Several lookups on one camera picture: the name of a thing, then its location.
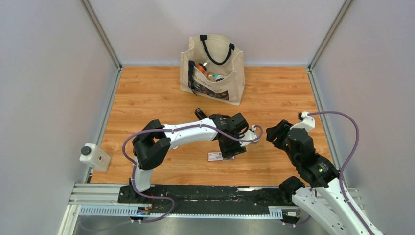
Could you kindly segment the black stapler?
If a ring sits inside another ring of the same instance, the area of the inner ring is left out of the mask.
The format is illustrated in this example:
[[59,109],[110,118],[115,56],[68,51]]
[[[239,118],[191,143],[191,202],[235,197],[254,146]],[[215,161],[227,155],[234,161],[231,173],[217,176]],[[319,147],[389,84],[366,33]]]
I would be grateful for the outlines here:
[[209,118],[209,116],[205,112],[203,112],[200,108],[195,109],[194,114],[196,115],[198,120]]

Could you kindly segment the staple box with staples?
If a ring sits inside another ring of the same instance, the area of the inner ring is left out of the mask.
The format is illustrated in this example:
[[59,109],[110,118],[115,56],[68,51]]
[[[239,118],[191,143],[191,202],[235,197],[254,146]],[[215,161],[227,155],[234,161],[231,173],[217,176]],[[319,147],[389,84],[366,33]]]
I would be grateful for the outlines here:
[[235,156],[224,158],[221,152],[209,152],[207,157],[209,162],[235,160]]

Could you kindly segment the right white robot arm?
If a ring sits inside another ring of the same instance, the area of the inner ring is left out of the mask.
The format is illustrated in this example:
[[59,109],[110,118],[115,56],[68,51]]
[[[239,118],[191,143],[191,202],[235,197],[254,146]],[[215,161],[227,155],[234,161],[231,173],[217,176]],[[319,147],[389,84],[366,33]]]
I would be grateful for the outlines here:
[[332,162],[316,152],[308,134],[314,128],[312,117],[302,117],[296,124],[283,119],[266,130],[266,140],[287,154],[300,176],[279,185],[280,201],[299,206],[331,235],[381,235],[340,182]]

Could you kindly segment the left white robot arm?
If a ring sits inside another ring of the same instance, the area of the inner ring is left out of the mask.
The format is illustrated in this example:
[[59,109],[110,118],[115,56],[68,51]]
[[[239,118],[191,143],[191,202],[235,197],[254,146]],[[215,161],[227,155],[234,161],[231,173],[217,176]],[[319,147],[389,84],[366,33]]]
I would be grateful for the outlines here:
[[249,126],[241,113],[232,117],[221,114],[206,116],[197,109],[195,115],[198,121],[185,124],[168,125],[153,120],[129,138],[134,155],[130,159],[134,164],[130,195],[136,202],[148,200],[153,171],[163,163],[169,150],[198,141],[218,141],[219,156],[229,159],[246,152],[248,144],[258,141],[255,127]]

